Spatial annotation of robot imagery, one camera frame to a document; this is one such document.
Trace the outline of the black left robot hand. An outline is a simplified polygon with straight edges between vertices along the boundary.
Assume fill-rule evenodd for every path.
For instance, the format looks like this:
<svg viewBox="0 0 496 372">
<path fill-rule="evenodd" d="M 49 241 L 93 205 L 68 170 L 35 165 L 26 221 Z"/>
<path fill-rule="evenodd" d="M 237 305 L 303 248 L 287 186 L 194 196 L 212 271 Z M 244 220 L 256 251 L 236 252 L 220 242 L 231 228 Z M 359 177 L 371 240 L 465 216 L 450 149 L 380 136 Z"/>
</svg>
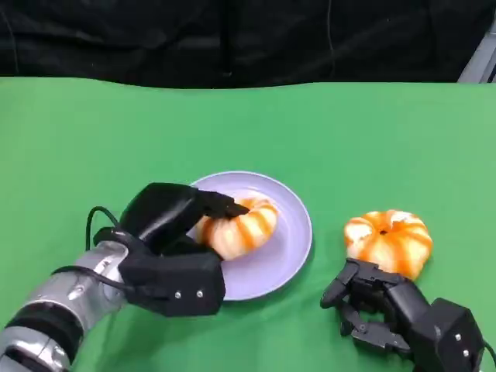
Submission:
<svg viewBox="0 0 496 372">
<path fill-rule="evenodd" d="M 119 226 L 155 255 L 205 253 L 188 232 L 204 217 L 233 219 L 249 209 L 234 198 L 186 184 L 150 183 L 126 207 Z"/>
</svg>

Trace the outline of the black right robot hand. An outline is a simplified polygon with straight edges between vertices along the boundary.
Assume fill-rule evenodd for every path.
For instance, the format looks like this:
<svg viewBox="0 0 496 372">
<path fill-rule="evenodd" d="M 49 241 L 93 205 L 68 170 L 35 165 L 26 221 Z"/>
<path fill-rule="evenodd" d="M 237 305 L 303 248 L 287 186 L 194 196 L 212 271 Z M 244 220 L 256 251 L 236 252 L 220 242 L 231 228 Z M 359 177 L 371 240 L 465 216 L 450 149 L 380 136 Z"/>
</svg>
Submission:
<svg viewBox="0 0 496 372">
<path fill-rule="evenodd" d="M 413 357 L 408 343 L 412 325 L 430 309 L 407 277 L 352 258 L 324 290 L 320 306 L 337 310 L 340 334 L 351 336 L 356 345 L 404 359 Z"/>
</svg>

